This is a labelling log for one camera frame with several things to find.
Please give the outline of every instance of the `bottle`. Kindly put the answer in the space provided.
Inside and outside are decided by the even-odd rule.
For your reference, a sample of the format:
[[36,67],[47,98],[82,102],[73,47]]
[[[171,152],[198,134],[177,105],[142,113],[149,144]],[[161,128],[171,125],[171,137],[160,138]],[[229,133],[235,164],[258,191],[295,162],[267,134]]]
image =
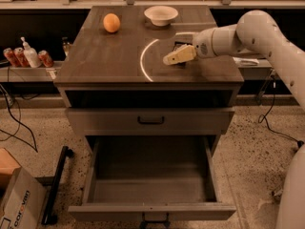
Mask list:
[[41,61],[38,57],[37,51],[34,48],[31,48],[29,43],[26,42],[25,37],[21,37],[21,40],[23,41],[23,47],[25,48],[24,54],[28,59],[30,66],[32,68],[38,68],[41,66]]
[[71,43],[68,40],[68,37],[62,37],[62,41],[63,41],[63,49],[64,49],[64,52],[65,52],[65,55],[68,56]]

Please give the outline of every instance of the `cabinet top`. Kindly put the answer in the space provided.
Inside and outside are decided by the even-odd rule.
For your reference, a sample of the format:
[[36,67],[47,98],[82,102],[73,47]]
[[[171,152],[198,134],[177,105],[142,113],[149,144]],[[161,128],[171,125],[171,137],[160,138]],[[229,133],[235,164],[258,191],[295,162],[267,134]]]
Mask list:
[[[54,83],[208,83],[242,82],[233,59],[220,56],[196,59],[184,66],[167,66],[163,56],[175,42],[191,43],[193,34],[216,27],[207,6],[174,6],[178,16],[157,27],[144,15],[149,6],[93,7],[78,33],[69,56]],[[108,13],[120,19],[120,29],[108,33],[103,19]]]

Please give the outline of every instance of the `terrazzo floor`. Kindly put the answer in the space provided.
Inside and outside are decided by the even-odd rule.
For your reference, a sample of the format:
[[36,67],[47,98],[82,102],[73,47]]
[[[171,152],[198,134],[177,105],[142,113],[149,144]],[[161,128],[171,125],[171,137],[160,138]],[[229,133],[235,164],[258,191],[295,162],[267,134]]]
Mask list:
[[[269,106],[236,106],[228,132],[223,135],[213,156],[213,166],[223,202],[233,203],[237,211],[225,221],[172,221],[174,229],[274,229],[278,203],[271,192],[282,184],[287,168],[297,150],[296,143],[275,135],[258,117]],[[18,116],[17,109],[12,109]],[[0,142],[34,177],[53,176],[62,146],[69,146],[74,157],[66,160],[54,204],[58,216],[55,225],[38,225],[38,229],[120,229],[139,228],[133,222],[77,222],[68,213],[70,205],[79,205],[91,154],[82,136],[73,133],[64,108],[22,108],[21,120],[34,133],[38,147],[16,138]],[[305,140],[305,112],[296,105],[274,106],[268,116],[279,132]],[[0,128],[13,133],[17,124],[5,108],[0,109]],[[21,127],[18,136],[32,144],[28,130]],[[149,224],[147,228],[164,228]]]

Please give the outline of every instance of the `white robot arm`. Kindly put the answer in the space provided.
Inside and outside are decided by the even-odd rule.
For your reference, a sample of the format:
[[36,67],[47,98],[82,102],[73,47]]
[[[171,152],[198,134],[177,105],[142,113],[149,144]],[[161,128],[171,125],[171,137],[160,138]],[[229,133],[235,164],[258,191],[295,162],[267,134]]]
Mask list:
[[219,55],[260,54],[276,70],[299,105],[305,110],[305,53],[280,31],[262,10],[245,13],[237,24],[211,28],[193,36],[193,44],[163,58],[167,65]]
[[[176,64],[219,55],[242,55],[245,50],[263,55],[305,110],[305,53],[280,31],[262,10],[245,13],[236,25],[212,28],[195,34],[193,44],[171,52],[165,64]],[[305,145],[289,167],[277,216],[276,229],[305,228]]]

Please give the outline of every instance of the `electrical cord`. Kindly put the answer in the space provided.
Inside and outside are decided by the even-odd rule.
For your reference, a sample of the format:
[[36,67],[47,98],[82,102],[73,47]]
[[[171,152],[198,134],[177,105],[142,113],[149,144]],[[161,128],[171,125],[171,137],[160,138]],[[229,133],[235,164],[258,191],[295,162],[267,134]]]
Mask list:
[[34,94],[32,96],[29,96],[29,97],[26,97],[24,96],[23,94],[20,94],[20,97],[23,99],[23,100],[32,100],[32,99],[35,99],[37,96],[39,96],[40,94]]
[[7,76],[8,76],[7,81],[9,82],[9,80],[10,80],[10,66],[8,66],[8,73],[7,73]]
[[0,141],[7,141],[9,140],[11,137],[15,137],[17,135],[17,133],[19,132],[20,130],[20,121],[21,121],[21,111],[20,111],[20,106],[19,106],[19,103],[16,101],[16,104],[18,105],[18,111],[19,111],[19,119],[18,119],[18,127],[17,127],[17,130],[14,132],[14,134],[9,134],[7,133],[6,131],[0,129],[0,132],[8,135],[7,138],[4,138],[4,139],[0,139]]
[[16,121],[16,122],[19,124],[17,132],[19,131],[19,127],[20,127],[20,126],[25,127],[25,128],[30,132],[30,134],[31,134],[31,137],[32,137],[32,140],[33,140],[33,145],[31,145],[30,143],[28,143],[28,141],[26,141],[26,140],[24,140],[24,139],[21,139],[20,137],[16,136],[17,132],[15,132],[15,134],[10,134],[10,133],[8,133],[8,132],[6,132],[6,131],[4,131],[4,130],[0,130],[0,131],[3,132],[3,133],[6,134],[6,135],[9,135],[10,137],[14,137],[14,138],[16,138],[16,139],[18,139],[18,140],[20,140],[20,141],[26,143],[26,144],[29,145],[36,153],[38,153],[37,145],[36,145],[36,139],[35,139],[35,136],[34,136],[32,130],[31,130],[28,126],[26,126],[25,124],[23,124],[23,123],[20,121],[20,119],[21,119],[21,113],[20,113],[20,106],[19,106],[19,104],[18,104],[18,108],[19,108],[19,120],[18,120],[18,119],[16,119],[16,118],[13,116],[13,114],[12,114],[11,111],[10,111],[10,105],[9,105],[9,102],[8,102],[8,98],[7,98],[7,96],[6,96],[6,92],[5,92],[5,89],[2,87],[1,84],[0,84],[0,91],[1,91],[2,95],[5,97],[5,100],[6,100],[6,103],[7,103],[7,107],[8,107],[8,111],[9,111],[9,114],[10,114],[10,117],[11,117],[14,121]]
[[281,132],[277,132],[277,131],[273,130],[273,129],[270,127],[270,125],[269,125],[269,122],[268,122],[268,119],[267,119],[267,115],[271,112],[271,110],[273,109],[273,107],[274,107],[274,105],[275,105],[275,84],[276,84],[276,83],[275,83],[275,77],[272,76],[272,78],[273,78],[273,80],[274,80],[273,102],[272,102],[272,104],[271,104],[269,110],[267,111],[267,113],[266,113],[266,114],[262,114],[262,115],[259,116],[259,118],[258,118],[258,123],[261,124],[261,123],[265,120],[266,125],[267,125],[267,128],[268,128],[269,131],[271,131],[271,132],[274,133],[274,134],[277,134],[277,135],[280,135],[280,136],[282,136],[282,137],[285,137],[285,138],[287,138],[287,139],[290,139],[290,140],[292,140],[292,141],[295,141],[296,144],[297,144],[297,147],[300,148],[300,147],[304,144],[304,142],[303,142],[302,140],[297,140],[297,139],[295,139],[294,137],[292,137],[292,136],[290,136],[290,135],[286,135],[286,134],[283,134],[283,133],[281,133]]

